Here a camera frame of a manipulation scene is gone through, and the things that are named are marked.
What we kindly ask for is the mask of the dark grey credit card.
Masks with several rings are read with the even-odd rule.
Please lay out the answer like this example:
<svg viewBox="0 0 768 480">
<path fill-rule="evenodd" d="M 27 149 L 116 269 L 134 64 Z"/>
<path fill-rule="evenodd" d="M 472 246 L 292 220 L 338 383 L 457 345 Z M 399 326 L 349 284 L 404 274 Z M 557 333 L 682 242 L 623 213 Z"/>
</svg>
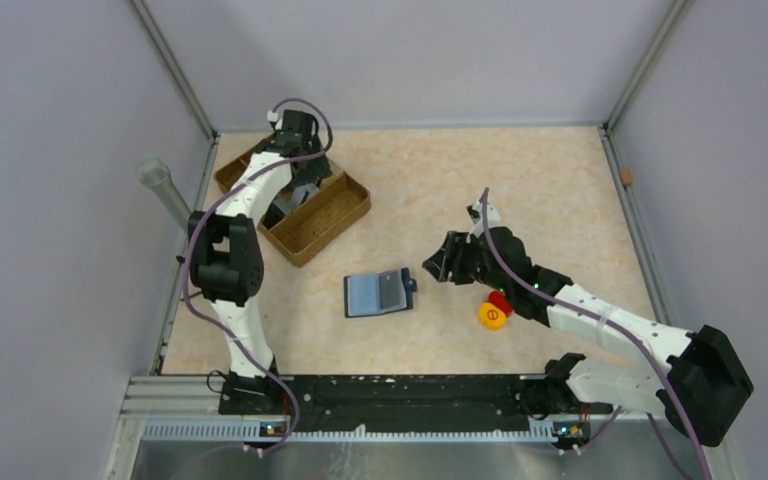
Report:
<svg viewBox="0 0 768 480">
<path fill-rule="evenodd" d="M 270 204 L 266 213 L 264 214 L 261 224 L 267 230 L 272 229 L 286 216 L 286 213 L 277 205 Z"/>
</svg>

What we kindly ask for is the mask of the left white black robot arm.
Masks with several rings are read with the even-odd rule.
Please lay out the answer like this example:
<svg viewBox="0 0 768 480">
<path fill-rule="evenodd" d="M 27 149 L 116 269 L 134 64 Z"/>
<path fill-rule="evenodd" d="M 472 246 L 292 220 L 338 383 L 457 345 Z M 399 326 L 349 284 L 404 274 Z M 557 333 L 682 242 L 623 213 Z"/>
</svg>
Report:
<svg viewBox="0 0 768 480">
<path fill-rule="evenodd" d="M 190 216 L 185 257 L 190 281 L 213 308 L 210 321 L 231 353 L 222 393 L 262 414 L 277 407 L 281 388 L 259 312 L 265 267 L 257 226 L 282 191 L 329 176 L 326 153 L 333 143 L 330 123 L 316 107 L 277 104 L 267 121 L 271 134 L 254 147 L 231 189 Z"/>
</svg>

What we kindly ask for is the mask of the navy blue card holder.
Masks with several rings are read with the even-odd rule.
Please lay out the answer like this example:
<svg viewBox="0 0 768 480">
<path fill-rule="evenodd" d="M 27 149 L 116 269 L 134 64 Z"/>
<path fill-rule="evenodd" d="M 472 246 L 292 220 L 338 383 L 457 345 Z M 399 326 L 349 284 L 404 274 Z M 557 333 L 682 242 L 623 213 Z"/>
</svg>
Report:
<svg viewBox="0 0 768 480">
<path fill-rule="evenodd" d="M 407 267 L 378 274 L 345 276 L 344 315 L 346 318 L 366 318 L 412 310 L 413 295 L 417 291 L 417 281 Z"/>
</svg>

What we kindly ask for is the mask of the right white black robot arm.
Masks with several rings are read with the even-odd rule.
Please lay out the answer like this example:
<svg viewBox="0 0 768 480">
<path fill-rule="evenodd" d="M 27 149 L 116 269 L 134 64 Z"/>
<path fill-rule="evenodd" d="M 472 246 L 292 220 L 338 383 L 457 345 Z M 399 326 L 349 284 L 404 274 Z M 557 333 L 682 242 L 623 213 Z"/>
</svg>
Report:
<svg viewBox="0 0 768 480">
<path fill-rule="evenodd" d="M 583 402 L 628 406 L 662 414 L 681 434 L 717 447 L 754 391 L 723 331 L 665 325 L 601 300 L 570 277 L 533 263 L 507 227 L 479 235 L 450 231 L 422 266 L 439 283 L 479 283 L 498 291 L 516 315 L 632 362 L 627 368 L 569 355 L 570 368 L 546 385 L 549 404 L 560 412 Z"/>
</svg>

